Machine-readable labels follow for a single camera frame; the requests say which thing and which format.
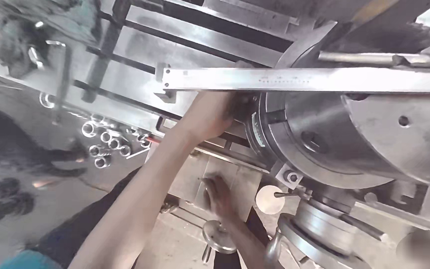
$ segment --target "black pants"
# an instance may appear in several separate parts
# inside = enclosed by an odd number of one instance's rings
[[[78,249],[81,247],[84,240],[86,240],[86,237],[92,229],[94,229],[96,224],[104,216],[134,175],[137,174],[139,169],[140,168],[128,174],[102,199],[87,206],[72,218],[53,229],[41,238],[37,246],[31,249],[50,257],[63,268],[68,268]],[[250,211],[246,224],[248,229],[250,229],[264,245],[268,244],[269,239],[265,227],[253,208]],[[227,255],[216,252],[214,269],[221,268],[240,269],[241,265],[238,254],[233,253]]]

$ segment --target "teal shirt sleeve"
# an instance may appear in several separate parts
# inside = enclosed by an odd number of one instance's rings
[[[62,269],[51,258],[37,251],[24,250],[3,262],[0,269]]]

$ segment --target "forearm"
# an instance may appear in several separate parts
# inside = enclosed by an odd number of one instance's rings
[[[197,140],[175,126],[127,185],[73,259],[69,269],[130,268],[160,206]]]
[[[265,269],[266,247],[236,215],[221,220],[248,269]],[[277,269],[283,267],[277,263]]]

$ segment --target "hand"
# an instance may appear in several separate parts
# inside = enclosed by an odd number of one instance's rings
[[[199,92],[176,126],[195,139],[197,144],[221,135],[233,121],[228,114],[233,95],[233,92]]]
[[[220,218],[220,222],[223,223],[236,217],[230,198],[230,189],[223,178],[215,176],[214,179],[203,178],[202,181],[207,188],[204,194],[208,194],[210,198],[211,211]]]

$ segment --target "white disc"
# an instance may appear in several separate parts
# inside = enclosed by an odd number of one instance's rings
[[[285,198],[276,198],[273,196],[273,193],[282,193],[282,191],[276,186],[268,185],[262,187],[257,193],[255,201],[258,208],[265,214],[276,214],[280,212],[285,205]]]

